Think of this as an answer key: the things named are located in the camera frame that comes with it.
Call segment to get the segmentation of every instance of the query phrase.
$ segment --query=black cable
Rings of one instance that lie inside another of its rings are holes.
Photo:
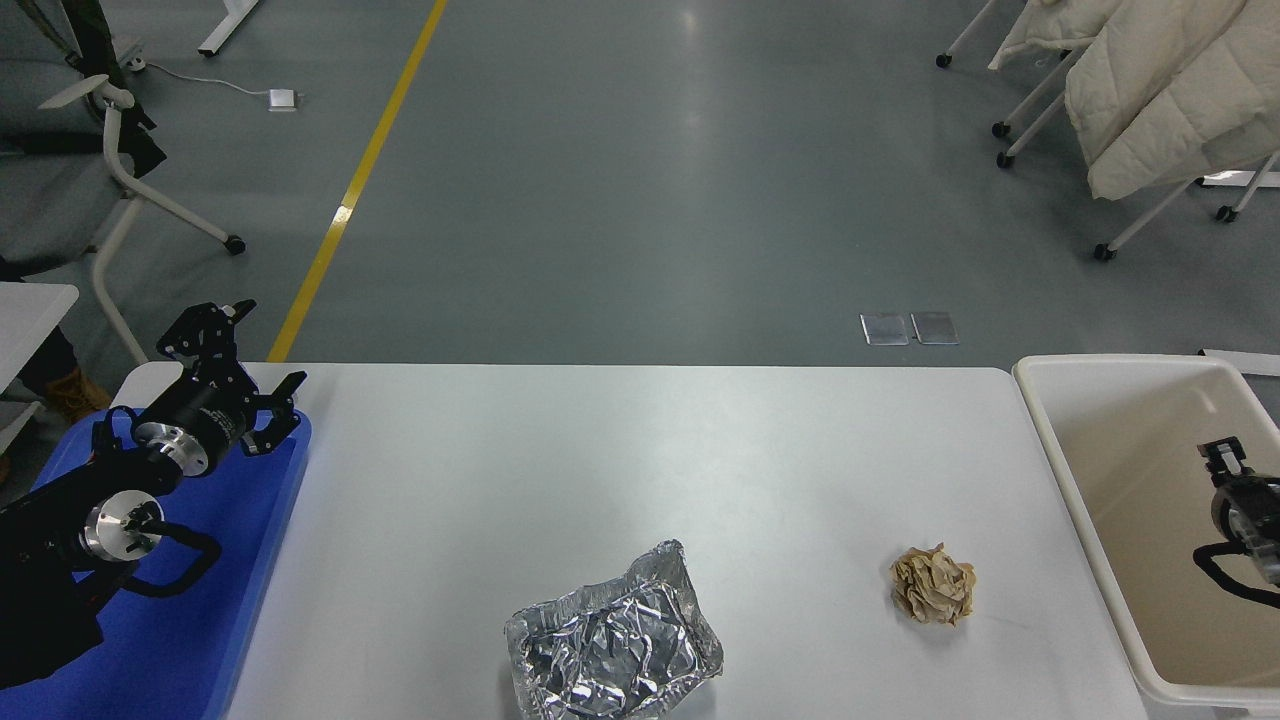
[[[116,405],[108,410],[101,420],[93,423],[93,429],[91,430],[91,446],[95,454],[124,448],[124,443],[116,437],[115,425],[113,424],[116,410],[129,416],[131,428],[137,424],[138,414],[127,405]]]
[[[1217,544],[1197,547],[1192,552],[1192,560],[1196,561],[1196,565],[1203,570],[1211,580],[1217,583],[1217,587],[1225,589],[1235,597],[1251,600],[1253,602],[1280,610],[1280,593],[1251,588],[1249,585],[1245,585],[1244,583],[1240,583],[1235,578],[1228,575],[1226,571],[1219,568],[1217,562],[1213,561],[1215,557],[1220,557],[1222,555],[1248,555],[1248,551],[1244,544],[1238,542],[1220,542]]]
[[[143,597],[173,597],[186,592],[187,588],[196,584],[196,580],[204,577],[204,574],[209,571],[214,562],[218,562],[218,559],[223,555],[223,546],[219,544],[212,536],[197,533],[186,525],[165,523],[164,520],[147,520],[138,527],[138,530],[170,537],[189,548],[200,551],[200,557],[187,566],[187,569],[182,573],[182,577],[169,584],[156,585],[137,578],[124,580],[124,584],[122,585],[124,589]]]

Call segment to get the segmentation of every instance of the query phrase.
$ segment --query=yellow floor line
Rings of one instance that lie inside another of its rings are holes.
[[[351,177],[347,193],[342,196],[342,205],[333,214],[329,231],[324,233],[324,242],[320,243],[320,250],[316,252],[315,260],[311,261],[311,269],[307,270],[307,277],[303,278],[302,287],[298,288],[298,295],[293,299],[293,306],[289,307],[289,314],[284,318],[280,333],[275,336],[271,352],[266,356],[268,363],[283,363],[289,356],[293,341],[298,337],[298,329],[302,328],[302,322],[306,320],[307,311],[311,310],[311,301],[315,300],[316,291],[320,290],[320,283],[329,270],[329,263],[333,260],[334,251],[338,250],[338,243],[342,242],[342,234],[347,232],[347,222],[351,220],[352,213],[356,211],[360,195],[365,191],[365,183],[369,181],[370,173],[374,172],[374,164],[378,163],[378,155],[383,151],[383,143],[387,142],[387,136],[390,133],[392,126],[396,124],[396,115],[399,114],[401,104],[404,102],[408,87],[413,85],[417,65],[422,61],[426,46],[431,44],[431,36],[435,35],[435,26],[440,24],[440,15],[444,14],[447,4],[448,0],[435,0],[435,6],[431,8],[431,14],[426,18],[426,24],[422,26],[422,32],[417,36],[413,51],[410,53],[399,81],[396,82],[396,90],[392,91],[392,97],[387,101],[387,108],[383,109],[383,117],[378,120],[378,128],[374,129],[374,136],[369,138],[369,145],[360,159],[360,165],[356,167],[356,174]]]

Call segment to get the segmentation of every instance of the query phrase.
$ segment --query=gray floor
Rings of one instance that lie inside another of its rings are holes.
[[[133,88],[172,159],[148,181],[242,234],[227,258],[148,210],[113,277],[146,345],[186,305],[255,297],[264,359],[431,3],[104,0],[174,70],[303,94],[296,114],[154,69]],[[996,169],[988,126],[1048,70],[984,69],[1009,3],[454,0],[291,355],[297,361],[991,365],[1056,352],[1280,352],[1280,204],[1192,188],[1093,201],[1065,119]],[[87,266],[41,279],[78,282]],[[956,347],[868,347],[863,311],[943,310]],[[65,323],[110,389],[131,369],[84,292]],[[1280,387],[1254,386],[1268,406]],[[14,448],[20,477],[60,425]]]

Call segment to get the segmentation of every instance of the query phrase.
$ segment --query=office chair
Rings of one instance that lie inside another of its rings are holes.
[[[84,0],[77,6],[83,8]],[[100,22],[90,23],[105,29]],[[106,291],[106,269],[146,202],[201,229],[230,255],[244,242],[143,183],[122,159],[122,131],[133,95],[123,76],[83,77],[81,49],[105,47],[108,37],[84,41],[86,23],[73,23],[56,0],[0,1],[0,258],[23,275],[69,264],[92,250],[97,231],[124,205],[97,249],[93,295],[129,355],[147,356]],[[114,56],[110,59],[114,65]]]

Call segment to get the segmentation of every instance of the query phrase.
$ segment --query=crumpled paper ball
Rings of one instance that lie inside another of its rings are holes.
[[[893,603],[916,623],[946,623],[955,626],[973,614],[973,565],[956,562],[940,542],[929,551],[911,548],[890,569]]]

